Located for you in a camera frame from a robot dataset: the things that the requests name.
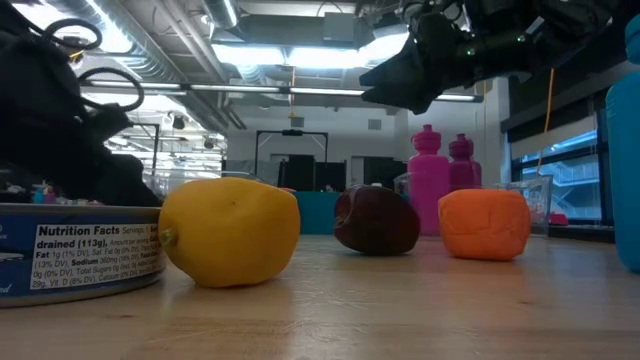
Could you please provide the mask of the purple squeeze bottle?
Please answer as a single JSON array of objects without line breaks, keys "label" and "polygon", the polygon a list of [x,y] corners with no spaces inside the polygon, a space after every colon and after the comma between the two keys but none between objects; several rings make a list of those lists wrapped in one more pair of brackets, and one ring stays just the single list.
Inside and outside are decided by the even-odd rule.
[{"label": "purple squeeze bottle", "polygon": [[464,133],[456,135],[456,139],[449,144],[450,191],[461,189],[475,189],[482,187],[481,165],[474,160],[474,144]]}]

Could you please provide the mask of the silver ventilation duct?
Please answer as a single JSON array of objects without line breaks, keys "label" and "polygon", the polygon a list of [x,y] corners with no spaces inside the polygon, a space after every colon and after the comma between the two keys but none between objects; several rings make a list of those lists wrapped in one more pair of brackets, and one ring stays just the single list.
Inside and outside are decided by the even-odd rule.
[{"label": "silver ventilation duct", "polygon": [[236,27],[241,19],[237,0],[201,0],[206,14],[214,25],[222,29]]}]

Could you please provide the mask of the blue-label tin can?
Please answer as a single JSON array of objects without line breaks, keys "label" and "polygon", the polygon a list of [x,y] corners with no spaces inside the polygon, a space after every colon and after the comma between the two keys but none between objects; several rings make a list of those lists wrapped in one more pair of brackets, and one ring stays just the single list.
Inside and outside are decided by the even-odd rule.
[{"label": "blue-label tin can", "polygon": [[0,308],[123,293],[158,280],[160,210],[0,204]]}]

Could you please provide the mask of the blue squeeze bottle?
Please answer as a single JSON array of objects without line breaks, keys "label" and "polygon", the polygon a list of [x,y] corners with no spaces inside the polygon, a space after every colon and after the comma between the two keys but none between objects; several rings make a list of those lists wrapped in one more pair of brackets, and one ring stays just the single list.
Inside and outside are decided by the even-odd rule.
[{"label": "blue squeeze bottle", "polygon": [[[640,13],[625,27],[627,60],[640,66]],[[615,245],[622,264],[640,273],[640,69],[606,96]]]}]

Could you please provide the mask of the yellow toy lemon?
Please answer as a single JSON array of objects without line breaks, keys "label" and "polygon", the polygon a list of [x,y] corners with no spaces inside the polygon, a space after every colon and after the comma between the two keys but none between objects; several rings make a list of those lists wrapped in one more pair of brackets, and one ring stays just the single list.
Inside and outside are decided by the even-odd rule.
[{"label": "yellow toy lemon", "polygon": [[175,188],[158,220],[169,260],[206,288],[255,285],[276,277],[288,266],[300,231],[292,193],[235,177]]}]

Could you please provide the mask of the dark purple toy plum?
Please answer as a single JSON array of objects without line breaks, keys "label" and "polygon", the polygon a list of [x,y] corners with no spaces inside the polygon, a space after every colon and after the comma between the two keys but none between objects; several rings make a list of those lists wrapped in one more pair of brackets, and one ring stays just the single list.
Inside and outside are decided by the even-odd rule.
[{"label": "dark purple toy plum", "polygon": [[355,185],[334,206],[335,238],[349,249],[370,256],[410,252],[420,236],[420,220],[409,202],[384,187]]}]

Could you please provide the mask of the grey ceiling unit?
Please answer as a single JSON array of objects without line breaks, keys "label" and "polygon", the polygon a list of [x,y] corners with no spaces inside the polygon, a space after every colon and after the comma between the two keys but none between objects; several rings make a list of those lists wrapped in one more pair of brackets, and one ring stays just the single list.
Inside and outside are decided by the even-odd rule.
[{"label": "grey ceiling unit", "polygon": [[324,13],[324,45],[344,49],[359,49],[374,39],[375,36],[372,29],[363,19],[350,13]]}]

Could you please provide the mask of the black rig frame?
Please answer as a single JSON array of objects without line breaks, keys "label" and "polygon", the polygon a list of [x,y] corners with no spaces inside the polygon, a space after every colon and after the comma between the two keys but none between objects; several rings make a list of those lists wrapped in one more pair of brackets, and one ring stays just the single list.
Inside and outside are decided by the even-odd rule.
[{"label": "black rig frame", "polygon": [[259,139],[262,134],[279,134],[282,136],[301,137],[301,136],[315,136],[319,135],[324,138],[324,164],[328,163],[328,150],[329,150],[329,133],[328,132],[310,132],[299,129],[284,129],[284,130],[256,130],[255,133],[255,145],[254,145],[254,175],[259,177],[259,151],[260,144]]}]

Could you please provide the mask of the black monitor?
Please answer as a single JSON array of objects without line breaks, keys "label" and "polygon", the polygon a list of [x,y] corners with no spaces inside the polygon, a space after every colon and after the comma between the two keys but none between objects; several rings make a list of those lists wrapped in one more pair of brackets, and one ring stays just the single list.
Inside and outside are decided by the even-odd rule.
[{"label": "black monitor", "polygon": [[317,161],[313,155],[286,155],[279,162],[277,185],[303,192],[342,192],[346,163]]},{"label": "black monitor", "polygon": [[407,164],[386,157],[364,158],[364,183],[381,184],[384,188],[393,190],[394,179],[407,172]]}]

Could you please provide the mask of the long ceiling light bar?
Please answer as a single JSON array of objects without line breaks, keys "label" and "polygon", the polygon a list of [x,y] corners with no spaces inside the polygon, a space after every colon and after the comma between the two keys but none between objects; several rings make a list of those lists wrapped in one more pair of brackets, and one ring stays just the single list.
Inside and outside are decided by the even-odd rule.
[{"label": "long ceiling light bar", "polygon": [[[81,80],[81,85],[86,87],[135,89],[134,84],[125,81],[114,80]],[[232,93],[256,93],[256,94],[281,94],[281,95],[326,95],[342,97],[360,97],[364,91],[355,89],[310,88],[291,86],[249,86],[249,85],[219,85],[219,84],[189,84],[189,83],[158,83],[142,82],[139,84],[144,90],[157,91],[218,91]],[[480,103],[484,100],[481,95],[468,95],[459,93],[443,93],[435,98],[435,101],[443,102],[473,102]]]}]

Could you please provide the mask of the pink squeeze bottle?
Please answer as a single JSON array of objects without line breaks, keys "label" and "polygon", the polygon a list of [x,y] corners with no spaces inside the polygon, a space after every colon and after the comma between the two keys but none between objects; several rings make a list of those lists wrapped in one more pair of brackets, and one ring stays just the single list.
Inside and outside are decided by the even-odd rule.
[{"label": "pink squeeze bottle", "polygon": [[416,154],[408,161],[409,199],[419,216],[422,235],[440,234],[438,202],[450,190],[449,160],[439,154],[441,134],[425,124],[411,137]]}]

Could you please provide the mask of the squat orange toy pepper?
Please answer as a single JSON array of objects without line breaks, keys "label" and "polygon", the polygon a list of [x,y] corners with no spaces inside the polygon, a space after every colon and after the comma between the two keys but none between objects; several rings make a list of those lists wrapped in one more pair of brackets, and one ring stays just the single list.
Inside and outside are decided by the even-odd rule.
[{"label": "squat orange toy pepper", "polygon": [[530,236],[529,207],[515,192],[457,190],[439,200],[438,214],[443,245],[456,258],[511,261]]}]

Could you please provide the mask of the teal plastic bin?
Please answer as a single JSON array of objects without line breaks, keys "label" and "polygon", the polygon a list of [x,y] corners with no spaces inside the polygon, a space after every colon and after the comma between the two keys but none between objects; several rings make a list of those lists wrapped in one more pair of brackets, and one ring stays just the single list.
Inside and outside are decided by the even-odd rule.
[{"label": "teal plastic bin", "polygon": [[301,218],[302,235],[332,235],[337,192],[294,192]]}]

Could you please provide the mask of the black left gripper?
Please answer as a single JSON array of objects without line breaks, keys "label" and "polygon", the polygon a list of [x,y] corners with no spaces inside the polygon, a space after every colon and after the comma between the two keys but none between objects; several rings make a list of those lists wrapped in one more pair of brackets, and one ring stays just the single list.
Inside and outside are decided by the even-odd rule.
[{"label": "black left gripper", "polygon": [[27,58],[20,81],[30,95],[26,106],[28,129],[44,134],[45,148],[53,163],[34,162],[34,172],[62,189],[69,199],[98,200],[105,205],[159,207],[162,201],[142,179],[142,162],[113,154],[104,142],[132,125],[131,104],[100,104],[80,94],[81,80],[98,73],[112,73],[129,81],[129,74],[114,68],[94,68],[76,76],[68,55],[58,48],[62,41],[51,29],[26,30],[19,36],[19,53]]}]

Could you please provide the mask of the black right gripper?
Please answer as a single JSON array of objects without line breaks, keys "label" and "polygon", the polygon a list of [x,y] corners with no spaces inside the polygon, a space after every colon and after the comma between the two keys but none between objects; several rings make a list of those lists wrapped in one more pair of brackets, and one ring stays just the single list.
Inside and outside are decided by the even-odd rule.
[{"label": "black right gripper", "polygon": [[547,64],[553,0],[423,0],[401,50],[359,78],[364,101],[425,113],[441,83],[529,76]]}]

